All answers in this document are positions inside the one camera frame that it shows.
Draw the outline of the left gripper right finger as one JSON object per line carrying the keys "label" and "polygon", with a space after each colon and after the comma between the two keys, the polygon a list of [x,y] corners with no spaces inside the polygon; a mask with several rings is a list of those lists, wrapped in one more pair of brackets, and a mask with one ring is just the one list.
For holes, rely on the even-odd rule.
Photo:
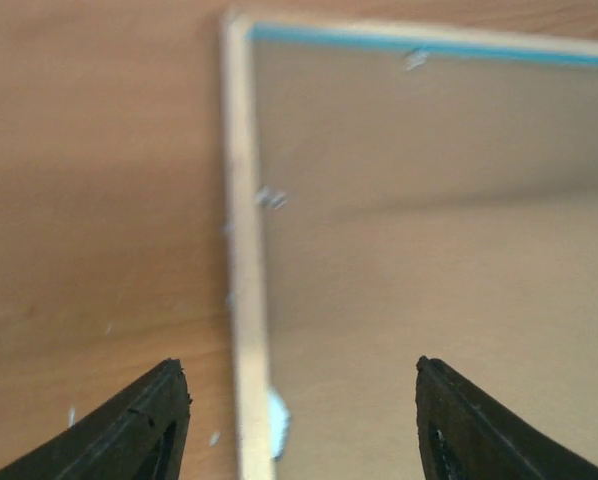
{"label": "left gripper right finger", "polygon": [[598,466],[539,432],[444,361],[416,365],[427,479],[598,479]]}

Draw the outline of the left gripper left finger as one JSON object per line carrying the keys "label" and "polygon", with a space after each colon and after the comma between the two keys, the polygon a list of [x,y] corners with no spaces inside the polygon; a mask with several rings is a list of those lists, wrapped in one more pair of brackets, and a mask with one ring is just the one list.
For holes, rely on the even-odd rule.
{"label": "left gripper left finger", "polygon": [[166,359],[0,479],[177,479],[191,404],[181,362]]}

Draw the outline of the blue wooden photo frame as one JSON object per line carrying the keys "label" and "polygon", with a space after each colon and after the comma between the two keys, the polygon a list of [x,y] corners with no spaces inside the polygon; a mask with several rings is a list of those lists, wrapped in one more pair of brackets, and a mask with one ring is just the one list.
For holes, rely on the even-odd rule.
{"label": "blue wooden photo frame", "polygon": [[420,357],[598,466],[598,42],[233,11],[238,475],[427,479]]}

